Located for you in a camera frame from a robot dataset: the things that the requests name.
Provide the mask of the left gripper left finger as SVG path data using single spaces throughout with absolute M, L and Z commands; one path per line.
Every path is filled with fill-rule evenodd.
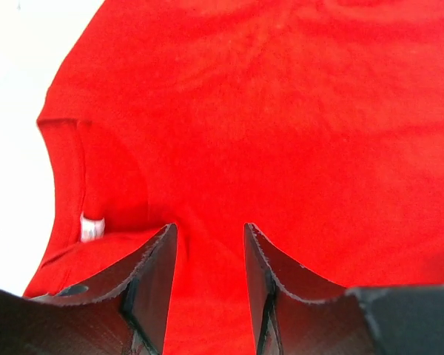
M 0 290 L 0 354 L 162 354 L 177 236 L 169 224 L 56 295 Z

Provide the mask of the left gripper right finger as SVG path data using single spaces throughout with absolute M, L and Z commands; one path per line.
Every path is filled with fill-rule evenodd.
M 244 227 L 258 354 L 444 354 L 444 284 L 344 288 Z

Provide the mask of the red t shirt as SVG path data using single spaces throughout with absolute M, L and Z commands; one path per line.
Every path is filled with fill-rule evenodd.
M 165 354 L 253 354 L 243 227 L 341 285 L 444 283 L 444 1 L 106 1 L 38 117 L 25 295 L 178 226 Z

